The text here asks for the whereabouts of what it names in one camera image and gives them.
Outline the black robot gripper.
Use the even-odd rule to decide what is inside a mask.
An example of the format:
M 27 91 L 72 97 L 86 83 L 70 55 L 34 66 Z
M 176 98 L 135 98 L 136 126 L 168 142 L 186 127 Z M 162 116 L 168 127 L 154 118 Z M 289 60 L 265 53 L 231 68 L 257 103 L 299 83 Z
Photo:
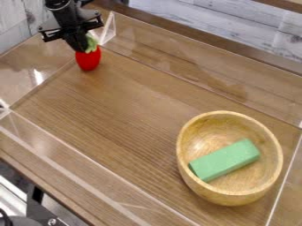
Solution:
M 75 51 L 87 49 L 86 34 L 104 25 L 99 10 L 84 9 L 94 0 L 46 0 L 54 17 L 38 27 L 44 41 L 64 39 Z

